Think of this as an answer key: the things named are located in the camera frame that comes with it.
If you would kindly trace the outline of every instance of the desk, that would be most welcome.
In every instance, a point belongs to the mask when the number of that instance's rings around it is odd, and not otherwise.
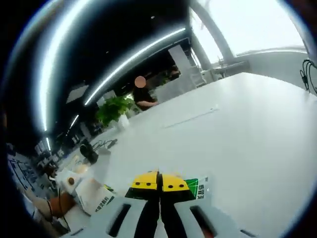
[[[208,175],[213,206],[252,233],[279,237],[316,187],[316,122],[314,95],[240,73],[153,107],[124,132],[107,131],[94,142],[118,139],[105,174],[115,191],[153,169]]]

